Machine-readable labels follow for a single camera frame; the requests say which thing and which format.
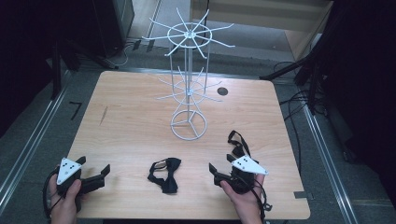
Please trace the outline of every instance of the tape mark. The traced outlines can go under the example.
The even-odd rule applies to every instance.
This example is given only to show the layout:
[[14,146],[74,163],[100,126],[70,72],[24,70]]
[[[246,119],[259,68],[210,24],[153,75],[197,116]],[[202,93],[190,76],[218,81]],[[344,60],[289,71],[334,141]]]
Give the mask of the tape mark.
[[106,106],[106,109],[105,109],[105,111],[103,112],[102,119],[100,120],[99,126],[102,125],[102,122],[103,122],[103,120],[105,119],[105,116],[106,116],[106,113],[107,113],[107,108],[108,108],[108,106]]

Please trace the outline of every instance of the wooden table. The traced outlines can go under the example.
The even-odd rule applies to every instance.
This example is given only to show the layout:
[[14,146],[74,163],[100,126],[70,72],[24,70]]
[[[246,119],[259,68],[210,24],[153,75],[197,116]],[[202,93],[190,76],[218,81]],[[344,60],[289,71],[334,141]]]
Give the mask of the wooden table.
[[[82,177],[98,175],[109,163],[106,186],[90,193],[79,217],[86,218],[170,218],[238,219],[233,205],[221,188],[213,184],[211,162],[222,173],[231,171],[226,154],[231,130],[240,132],[253,159],[268,171],[264,188],[273,210],[268,219],[306,219],[310,216],[306,199],[295,199],[294,191],[304,191],[290,140],[271,82],[210,77],[200,104],[207,120],[205,134],[194,141],[181,140],[170,128],[178,106],[169,95],[169,75],[104,72],[96,85],[78,129],[68,158],[87,157]],[[217,89],[228,94],[221,96]],[[147,180],[155,161],[181,159],[175,172],[178,191],[163,194]],[[154,173],[167,177],[167,172]]]

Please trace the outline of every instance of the wooden panel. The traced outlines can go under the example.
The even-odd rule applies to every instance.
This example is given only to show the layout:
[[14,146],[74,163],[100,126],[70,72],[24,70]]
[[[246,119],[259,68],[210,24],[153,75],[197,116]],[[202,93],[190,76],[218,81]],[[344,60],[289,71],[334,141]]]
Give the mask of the wooden panel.
[[[210,21],[310,31],[329,1],[323,0],[211,0]],[[191,17],[201,19],[206,0],[191,0]]]
[[[207,19],[285,30],[299,60],[323,29],[331,8],[332,1],[324,0],[212,0]],[[192,19],[201,19],[205,12],[206,0],[191,0]]]
[[[69,159],[87,156],[83,176],[97,175],[108,163],[111,172],[106,186],[83,202],[79,217],[238,219],[208,170],[211,162],[222,173],[231,171],[226,161],[233,149],[227,143],[231,130],[244,136],[252,158],[270,172],[264,187],[274,208],[267,218],[309,217],[306,199],[293,195],[304,188],[271,82],[209,78],[208,85],[220,84],[208,88],[207,96],[221,102],[204,99],[199,104],[207,131],[198,140],[185,141],[170,128],[178,103],[173,98],[157,99],[172,90],[159,77],[171,82],[168,75],[104,72],[100,76]],[[229,93],[218,95],[218,87]],[[147,180],[151,164],[169,157],[182,160],[175,172],[175,195],[163,194]],[[166,178],[167,172],[155,175]]]

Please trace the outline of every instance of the black cable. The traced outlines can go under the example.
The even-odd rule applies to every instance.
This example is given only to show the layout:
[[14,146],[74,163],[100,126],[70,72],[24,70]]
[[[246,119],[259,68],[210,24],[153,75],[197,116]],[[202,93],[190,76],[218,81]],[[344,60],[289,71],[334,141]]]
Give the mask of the black cable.
[[48,218],[48,219],[50,219],[50,212],[51,212],[52,208],[49,209],[48,205],[47,205],[47,189],[48,189],[48,185],[49,185],[49,182],[50,182],[50,178],[53,175],[56,175],[58,173],[59,173],[59,166],[49,173],[49,175],[47,176],[46,181],[44,182],[44,187],[43,187],[43,191],[42,191],[42,193],[43,193],[44,214],[46,215],[46,218]]

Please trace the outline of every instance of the finger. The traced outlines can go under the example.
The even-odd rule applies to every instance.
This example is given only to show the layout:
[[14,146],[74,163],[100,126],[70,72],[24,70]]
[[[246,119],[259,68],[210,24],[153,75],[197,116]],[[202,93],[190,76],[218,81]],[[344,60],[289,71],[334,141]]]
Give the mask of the finger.
[[72,186],[70,186],[70,188],[67,190],[65,202],[74,203],[80,188],[81,188],[81,180],[77,179],[73,182]]
[[265,178],[265,175],[260,175],[260,174],[256,175],[256,181],[257,181],[260,185],[262,185],[262,184],[264,183],[264,178]]
[[227,181],[222,180],[220,181],[221,188],[224,190],[225,194],[230,197],[230,199],[233,198],[233,195],[235,194],[235,191],[233,191],[233,188],[230,186],[230,184],[227,183]]
[[58,175],[53,175],[50,180],[49,180],[49,193],[50,195],[53,195],[56,193],[56,179],[58,178]]
[[257,183],[260,184],[259,186],[256,184],[257,188],[254,188],[254,191],[256,191],[257,194],[262,193],[262,184],[264,183],[264,178],[265,175],[256,175],[255,177]]

